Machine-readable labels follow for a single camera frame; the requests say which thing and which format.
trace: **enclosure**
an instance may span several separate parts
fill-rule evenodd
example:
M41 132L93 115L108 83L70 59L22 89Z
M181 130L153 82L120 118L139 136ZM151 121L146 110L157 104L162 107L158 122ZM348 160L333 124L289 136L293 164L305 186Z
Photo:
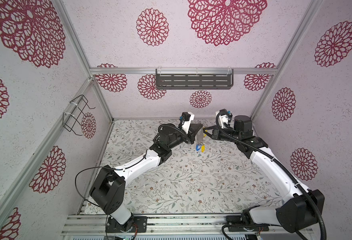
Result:
M158 89L157 73L233 85ZM77 194L76 174L140 156L183 112L209 127L221 109L249 116L324 194L329 239L352 238L352 1L0 1L0 239L103 239L106 215ZM127 208L150 217L141 237L220 239L225 216L284 204L235 144L204 144L180 144L126 186ZM77 177L91 202L98 171Z

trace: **black mounting bracket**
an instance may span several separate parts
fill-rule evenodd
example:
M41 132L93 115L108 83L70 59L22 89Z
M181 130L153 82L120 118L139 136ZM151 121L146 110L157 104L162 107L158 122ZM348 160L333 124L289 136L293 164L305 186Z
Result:
M139 228L137 230L138 233L143 233L147 231L147 220L148 217L133 217L133 223L135 223ZM135 226L132 225L130 229L126 232L132 232L134 233L136 231ZM105 228L105 232L107 233L121 233L123 232L121 229L121 225L114 219L114 218L109 218L107 222L107 226Z
M157 89L231 89L233 69L227 74L161 74L156 69Z
M241 215L235 215L235 216L226 216L226 220L227 220L227 224L231 224L231 225L251 225L251 224L255 224L254 222L250 223L247 221L244 221L244 214ZM263 227L263 229L259 229L257 228L243 228L243 227L228 227L228 231L230 232L254 232L254 231L269 231L269 227Z

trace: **aluminum frame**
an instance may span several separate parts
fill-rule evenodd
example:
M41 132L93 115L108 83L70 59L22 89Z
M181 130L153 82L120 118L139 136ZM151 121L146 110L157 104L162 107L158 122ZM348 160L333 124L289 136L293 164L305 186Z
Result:
M90 68L92 74L275 74L277 68Z
M311 0L311 2L308 4L303 17L300 20L298 28L292 36L287 46L287 49L284 51L283 57L280 59L277 65L277 73L271 76L267 85L265 86L263 93L261 94L259 100L257 101L255 107L252 110L252 113L250 115L251 120L254 120L259 115L261 108L269 99L272 91L275 89L276 84L279 82L284 70L288 67L288 64L291 61L295 51L298 49L301 41L307 33L309 26L311 25L311 23L315 19L315 16L320 10L322 3L323 0Z
M227 224L226 216L239 214L135 214L148 217L147 231L140 235L222 234L221 227ZM61 236L105 235L107 215L69 215ZM312 228L305 229L313 234ZM258 231L238 232L256 234ZM270 227L268 234L286 233L283 227ZM133 235L134 233L116 233Z

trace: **cable tie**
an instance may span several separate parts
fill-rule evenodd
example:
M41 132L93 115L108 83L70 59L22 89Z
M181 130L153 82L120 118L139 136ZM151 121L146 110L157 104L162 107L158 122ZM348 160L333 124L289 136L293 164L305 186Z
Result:
M72 115L72 117L74 118L75 116L73 115L73 114L71 114L71 113L67 113L67 114L70 114L70 115Z

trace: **mounting plate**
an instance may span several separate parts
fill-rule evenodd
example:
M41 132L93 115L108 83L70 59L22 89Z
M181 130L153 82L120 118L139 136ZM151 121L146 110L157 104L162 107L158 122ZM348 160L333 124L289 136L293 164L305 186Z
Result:
M240 225L246 225L246 223L244 223L242 221L241 216L226 216L226 220L228 223L236 225L236 224L240 224ZM229 227L228 231L230 232L254 232L254 231L260 231L259 228L249 228L248 230L243 228L243 227ZM267 232L269 231L269 227L263 227L263 232Z
M139 229L137 232L146 232L147 230L148 217L133 217L133 223L135 223ZM109 225L106 226L105 232L107 233L121 233L121 230L117 227L117 221L114 218L110 218L108 221ZM135 232L136 229L133 226L128 232Z

